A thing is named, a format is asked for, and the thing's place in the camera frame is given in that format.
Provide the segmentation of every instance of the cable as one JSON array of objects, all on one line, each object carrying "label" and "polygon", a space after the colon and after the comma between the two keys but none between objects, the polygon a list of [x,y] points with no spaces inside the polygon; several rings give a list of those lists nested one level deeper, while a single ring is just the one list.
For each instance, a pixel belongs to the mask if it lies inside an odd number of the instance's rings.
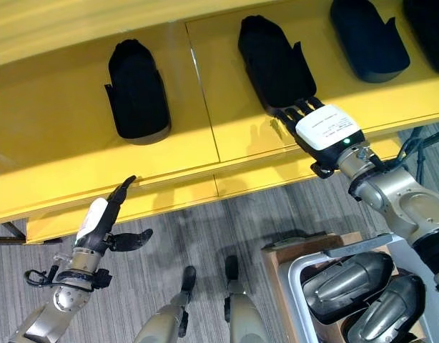
[{"label": "cable", "polygon": [[[40,280],[35,281],[31,279],[30,276],[32,273],[37,274],[40,277]],[[87,289],[84,287],[76,286],[74,284],[66,284],[63,282],[51,282],[51,280],[46,276],[46,272],[39,272],[38,270],[35,269],[30,269],[26,271],[24,273],[24,279],[26,280],[27,284],[32,287],[41,288],[41,287],[53,287],[53,286],[65,286],[73,289],[78,289],[80,291],[85,291],[88,293],[92,293],[94,291],[93,289]]]},{"label": "cable", "polygon": [[412,130],[412,134],[410,135],[410,137],[404,142],[404,144],[400,148],[400,151],[396,158],[385,162],[385,165],[390,172],[402,166],[406,170],[408,170],[408,168],[406,168],[406,166],[404,165],[405,161],[410,157],[410,155],[418,152],[417,171],[415,179],[419,184],[423,184],[424,182],[424,162],[426,160],[424,150],[428,146],[432,146],[433,144],[439,142],[439,132],[436,132],[435,134],[425,139],[422,139],[419,137],[422,130],[423,126],[415,127]]}]

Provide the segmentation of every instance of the yellow surface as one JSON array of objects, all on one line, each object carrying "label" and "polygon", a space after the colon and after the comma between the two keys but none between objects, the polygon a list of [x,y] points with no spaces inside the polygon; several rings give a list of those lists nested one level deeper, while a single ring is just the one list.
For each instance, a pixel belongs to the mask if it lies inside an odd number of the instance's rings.
[{"label": "yellow surface", "polygon": [[[293,139],[265,114],[245,73],[237,38],[248,14],[277,22],[291,43],[302,40],[317,95],[355,117],[368,137],[439,120],[439,75],[403,21],[400,1],[374,2],[383,18],[398,16],[412,61],[382,84],[352,73],[324,0],[278,2],[191,21],[189,36],[182,22],[153,26],[0,66],[0,222],[88,204],[130,174],[138,176],[135,187],[157,192],[234,170],[251,172],[297,154]],[[1,5],[10,9],[16,3]],[[118,137],[103,88],[114,46],[129,37],[151,49],[169,100],[172,133],[149,146]]]},{"label": "yellow surface", "polygon": [[[395,134],[372,139],[371,144],[374,151],[384,159],[395,156],[400,148]],[[308,179],[315,176],[310,169],[312,163],[311,157],[301,154],[299,157],[275,159],[254,166],[252,170],[245,168],[220,172],[214,178],[203,178],[160,189],[158,192],[131,188],[117,223]],[[30,217],[27,222],[27,242],[37,243],[76,233],[88,207],[74,207]]]},{"label": "yellow surface", "polygon": [[[190,204],[217,198],[217,188],[213,177],[175,187],[166,187],[154,193],[131,187],[128,193],[119,211],[117,222],[146,217],[158,212],[173,211]],[[30,217],[27,222],[27,242],[42,242],[46,239],[76,234],[88,208],[89,205],[79,206],[66,211]]]},{"label": "yellow surface", "polygon": [[[117,43],[134,37],[153,53],[172,132],[128,144],[116,132],[104,84]],[[0,219],[108,190],[129,175],[151,179],[218,162],[182,23],[37,56],[0,67]]]},{"label": "yellow surface", "polygon": [[[375,137],[370,140],[373,151],[381,159],[394,157],[400,148],[396,134]],[[275,187],[314,177],[310,165],[313,158],[301,153],[300,157],[275,160],[264,166],[215,174],[220,197],[240,195],[254,190]]]},{"label": "yellow surface", "polygon": [[0,0],[0,64],[83,41],[269,0]]},{"label": "yellow surface", "polygon": [[349,113],[368,136],[439,120],[439,74],[429,67],[403,18],[402,0],[373,3],[384,19],[396,16],[411,60],[402,74],[381,84],[353,74],[329,20],[331,1],[285,1],[188,22],[221,161],[294,144],[288,134],[275,133],[245,72],[237,41],[248,15],[261,14],[280,25],[291,44],[302,42],[317,96]]}]

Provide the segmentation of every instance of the metal table leg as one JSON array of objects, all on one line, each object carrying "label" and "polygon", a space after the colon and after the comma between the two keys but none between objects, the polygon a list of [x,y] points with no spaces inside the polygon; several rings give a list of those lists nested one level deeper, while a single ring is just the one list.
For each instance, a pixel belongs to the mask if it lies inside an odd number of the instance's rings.
[{"label": "metal table leg", "polygon": [[[11,222],[3,223],[2,226],[13,236],[0,236],[0,245],[22,245],[26,244],[26,235],[21,232],[20,229],[16,227]],[[61,243],[62,239],[50,239],[42,244],[58,244]]]}]

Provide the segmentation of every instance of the gray carpet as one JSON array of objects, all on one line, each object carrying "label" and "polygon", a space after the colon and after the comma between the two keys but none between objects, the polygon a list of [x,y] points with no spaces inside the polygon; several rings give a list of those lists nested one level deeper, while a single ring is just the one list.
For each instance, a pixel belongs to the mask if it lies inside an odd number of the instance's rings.
[{"label": "gray carpet", "polygon": [[[439,124],[423,134],[437,130]],[[414,159],[409,165],[415,169]],[[425,176],[425,185],[439,191],[439,144],[428,149]],[[116,225],[115,232],[151,227],[154,235],[139,251],[107,252],[101,267],[114,276],[111,286],[93,293],[60,342],[132,342],[142,324],[179,291],[182,270],[188,264],[196,266],[198,280],[188,306],[187,336],[180,342],[228,342],[223,319],[227,296],[223,263],[228,254],[238,255],[241,280],[272,341],[286,342],[260,248],[319,232],[359,230],[370,237],[386,231],[382,218],[351,199],[346,189],[346,180],[335,175]],[[24,221],[16,224],[21,227]],[[55,246],[0,247],[0,342],[6,342],[49,295],[48,289],[27,286],[24,271],[49,268],[54,253],[70,252],[72,242],[67,238]]]}]

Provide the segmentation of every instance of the robotic arm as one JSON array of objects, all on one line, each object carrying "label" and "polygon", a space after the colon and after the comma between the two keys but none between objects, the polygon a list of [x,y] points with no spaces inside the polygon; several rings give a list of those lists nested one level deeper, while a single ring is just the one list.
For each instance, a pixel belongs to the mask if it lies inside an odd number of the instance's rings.
[{"label": "robotic arm", "polygon": [[360,127],[334,105],[310,97],[271,113],[316,160],[312,170],[319,177],[336,169],[346,175],[349,194],[383,215],[431,269],[439,287],[439,194],[417,183],[402,161],[381,161]]},{"label": "robotic arm", "polygon": [[[127,252],[142,247],[152,235],[148,229],[141,234],[111,234],[127,188],[135,180],[132,176],[118,186],[107,199],[96,199],[77,234],[71,256],[56,254],[50,272],[29,270],[28,284],[52,287],[46,304],[32,312],[18,328],[9,343],[55,343],[65,333],[73,316],[89,301],[95,289],[108,287],[112,276],[106,269],[97,269],[107,249]],[[58,273],[60,263],[67,268]]]}]

